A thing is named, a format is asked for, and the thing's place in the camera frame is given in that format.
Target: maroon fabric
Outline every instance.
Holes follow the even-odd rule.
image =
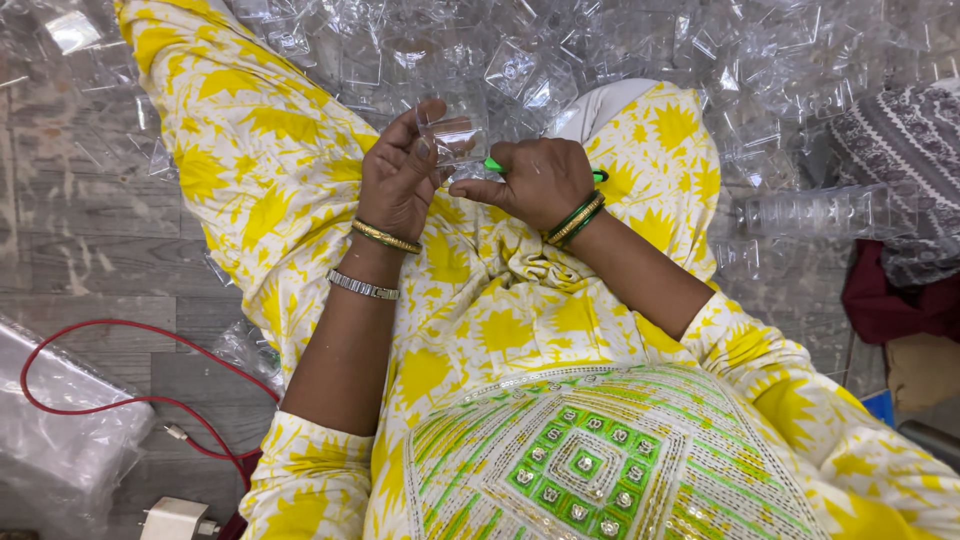
[[[258,452],[240,460],[240,464],[243,465],[244,476],[247,477],[247,479],[250,479],[253,471],[256,470],[256,464],[260,461],[262,455],[262,452]],[[230,516],[230,521],[220,528],[220,534],[217,535],[217,540],[239,540],[244,530],[247,530],[247,520],[240,517],[239,512],[233,512],[233,515]]]
[[[853,329],[866,343],[926,332],[960,343],[960,274],[929,285],[897,289],[880,267],[883,243],[857,240],[857,262],[843,290]]]

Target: fingernail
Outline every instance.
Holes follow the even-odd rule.
[[[424,138],[417,141],[417,157],[421,160],[426,160],[430,157],[430,145]]]

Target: forearm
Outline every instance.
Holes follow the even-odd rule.
[[[406,254],[360,233],[352,239],[338,272],[361,282],[397,288]],[[373,435],[395,309],[394,301],[331,285],[324,312],[280,410],[333,430]]]
[[[574,236],[569,248],[630,310],[678,341],[713,295],[713,289],[606,210]]]

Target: yellow and white printed clothing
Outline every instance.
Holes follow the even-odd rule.
[[[377,133],[204,0],[118,14],[186,204],[289,377]],[[695,94],[658,84],[585,147],[611,214],[708,281],[720,172]],[[499,209],[441,191],[420,241],[376,438],[279,412],[246,538],[960,537],[960,479],[722,293],[677,342]]]

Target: gray patterned fabric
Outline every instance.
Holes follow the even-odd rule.
[[[960,99],[945,89],[890,90],[861,99],[828,126],[837,185],[915,184],[915,233],[884,240],[895,286],[960,272]]]

